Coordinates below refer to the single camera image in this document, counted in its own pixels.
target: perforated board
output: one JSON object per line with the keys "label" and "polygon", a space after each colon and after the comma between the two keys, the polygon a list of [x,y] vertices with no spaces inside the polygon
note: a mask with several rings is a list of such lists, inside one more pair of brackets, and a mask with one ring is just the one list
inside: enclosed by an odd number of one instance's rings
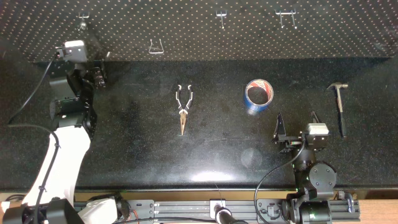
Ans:
{"label": "perforated board", "polygon": [[[30,61],[85,40],[90,58],[220,60],[390,57],[398,51],[398,1],[108,0],[11,1],[0,7],[0,36]],[[221,28],[216,11],[227,11]],[[292,18],[275,11],[296,10]],[[79,34],[79,12],[90,12]],[[164,54],[150,54],[150,40]]]}

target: roll of blue tape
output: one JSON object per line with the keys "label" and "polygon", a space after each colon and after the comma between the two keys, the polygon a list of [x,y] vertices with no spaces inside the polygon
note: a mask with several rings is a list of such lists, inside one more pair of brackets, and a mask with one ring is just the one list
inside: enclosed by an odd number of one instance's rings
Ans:
{"label": "roll of blue tape", "polygon": [[[253,87],[260,87],[267,93],[268,101],[266,103],[259,105],[251,101],[248,95],[248,91],[250,88]],[[246,89],[244,90],[244,102],[248,108],[249,114],[257,114],[258,112],[265,110],[268,107],[268,105],[271,103],[273,98],[274,98],[274,90],[272,89],[271,84],[262,79],[256,79],[250,81],[249,84],[246,86]]]}

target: pegboard hook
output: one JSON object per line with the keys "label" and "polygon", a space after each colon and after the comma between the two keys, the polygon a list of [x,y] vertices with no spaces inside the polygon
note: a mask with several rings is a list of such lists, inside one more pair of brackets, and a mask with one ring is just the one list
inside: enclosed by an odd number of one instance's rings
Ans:
{"label": "pegboard hook", "polygon": [[291,16],[292,16],[292,21],[293,21],[294,29],[297,29],[296,23],[295,23],[295,21],[294,21],[294,14],[296,14],[296,10],[295,10],[295,9],[294,9],[294,11],[293,11],[293,10],[290,10],[290,12],[281,12],[281,11],[277,12],[277,11],[275,10],[275,14],[277,14],[277,15],[280,17],[280,25],[282,26],[282,28],[284,27],[284,25],[283,25],[283,23],[282,23],[282,15],[291,15]]}
{"label": "pegboard hook", "polygon": [[223,17],[226,17],[226,14],[227,14],[226,10],[224,13],[222,10],[220,10],[220,12],[216,11],[216,16],[221,17],[221,28],[223,29],[224,29]]}
{"label": "pegboard hook", "polygon": [[[150,47],[149,47],[149,53],[150,54],[162,54],[164,53],[164,49],[163,49],[163,45],[162,45],[162,40],[159,39],[160,42],[160,46],[162,46],[162,49],[158,49],[156,47],[152,47],[153,43],[152,43],[152,39],[150,40]],[[162,50],[162,51],[158,51],[158,52],[151,52],[150,50],[154,49],[154,50]]]}

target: black countertop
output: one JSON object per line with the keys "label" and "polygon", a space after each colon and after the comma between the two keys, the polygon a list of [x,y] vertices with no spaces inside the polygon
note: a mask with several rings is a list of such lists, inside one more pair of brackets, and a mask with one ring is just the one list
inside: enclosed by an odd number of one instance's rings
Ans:
{"label": "black countertop", "polygon": [[[7,122],[38,82],[43,64],[0,61],[0,121]],[[107,62],[108,86],[96,90],[97,131],[81,165],[79,190],[253,189],[290,159],[271,143],[278,112],[287,134],[298,135],[316,111],[331,131],[317,159],[338,172],[336,187],[398,186],[398,59],[339,58],[198,62]],[[255,78],[273,86],[271,105],[246,113],[244,88]],[[341,91],[348,138],[338,131],[333,82]],[[185,134],[175,91],[194,91]],[[50,124],[48,80],[15,122]],[[48,134],[0,127],[0,189],[27,190],[48,148]],[[293,189],[291,167],[264,181]]]}

